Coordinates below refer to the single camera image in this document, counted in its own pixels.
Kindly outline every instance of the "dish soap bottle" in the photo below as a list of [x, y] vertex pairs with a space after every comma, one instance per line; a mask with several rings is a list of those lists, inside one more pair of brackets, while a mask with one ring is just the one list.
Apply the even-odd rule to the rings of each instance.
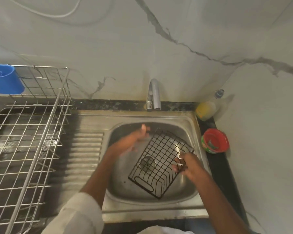
[[220, 99], [224, 95], [224, 92], [224, 90], [217, 90], [212, 98], [210, 98], [206, 102], [200, 103], [197, 106], [195, 113], [200, 120], [206, 121], [218, 111], [221, 105]]

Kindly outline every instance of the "countertop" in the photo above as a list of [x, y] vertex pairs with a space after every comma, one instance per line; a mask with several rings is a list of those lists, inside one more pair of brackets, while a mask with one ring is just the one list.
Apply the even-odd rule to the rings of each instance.
[[[77, 110], [112, 110], [112, 111], [144, 111], [145, 101], [129, 100], [105, 100], [105, 99], [74, 99]], [[162, 111], [194, 111], [196, 103], [189, 102], [161, 102]], [[201, 134], [208, 128], [216, 128], [213, 118], [203, 122], [197, 118]], [[232, 175], [226, 153], [207, 154], [212, 177], [219, 186], [227, 200], [233, 206], [238, 215], [246, 222], [247, 218]], [[104, 233], [137, 233], [154, 225], [178, 228], [186, 231], [188, 221], [201, 222], [200, 219], [179, 219], [179, 220], [155, 220], [136, 221], [129, 223], [106, 224]]]

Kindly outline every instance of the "white hose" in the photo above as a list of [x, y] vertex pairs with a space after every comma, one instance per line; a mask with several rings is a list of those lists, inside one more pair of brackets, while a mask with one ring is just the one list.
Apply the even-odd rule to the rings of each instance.
[[79, 4], [81, 3], [82, 0], [78, 0], [77, 3], [76, 3], [76, 5], [74, 6], [74, 8], [70, 12], [68, 12], [66, 14], [63, 14], [63, 15], [49, 15], [49, 14], [45, 14], [45, 13], [42, 13], [42, 12], [39, 12], [39, 11], [35, 11], [35, 10], [33, 10], [33, 9], [27, 7], [27, 6], [24, 6], [23, 4], [17, 2], [16, 0], [10, 0], [10, 1], [12, 1], [16, 5], [20, 6], [21, 8], [24, 8], [25, 10], [30, 11], [32, 13], [35, 13], [37, 15], [41, 15], [41, 16], [49, 17], [49, 18], [64, 18], [64, 17], [67, 17], [67, 16], [73, 14], [77, 10], [77, 8], [78, 8], [78, 6], [79, 6]]

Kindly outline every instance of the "white shirt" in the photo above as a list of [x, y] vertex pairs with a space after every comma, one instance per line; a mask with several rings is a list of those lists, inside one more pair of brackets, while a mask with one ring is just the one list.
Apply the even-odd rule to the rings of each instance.
[[[101, 234], [104, 227], [101, 208], [86, 193], [77, 193], [63, 206], [59, 215], [43, 230], [42, 234]], [[185, 234], [178, 229], [153, 226], [139, 234]]]

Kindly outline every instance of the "chrome faucet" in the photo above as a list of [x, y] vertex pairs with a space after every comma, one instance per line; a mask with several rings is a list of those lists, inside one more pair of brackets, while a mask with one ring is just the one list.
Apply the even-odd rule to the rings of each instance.
[[160, 111], [160, 90], [158, 88], [157, 79], [151, 79], [149, 84], [149, 91], [146, 98], [146, 110], [151, 112], [152, 110]]

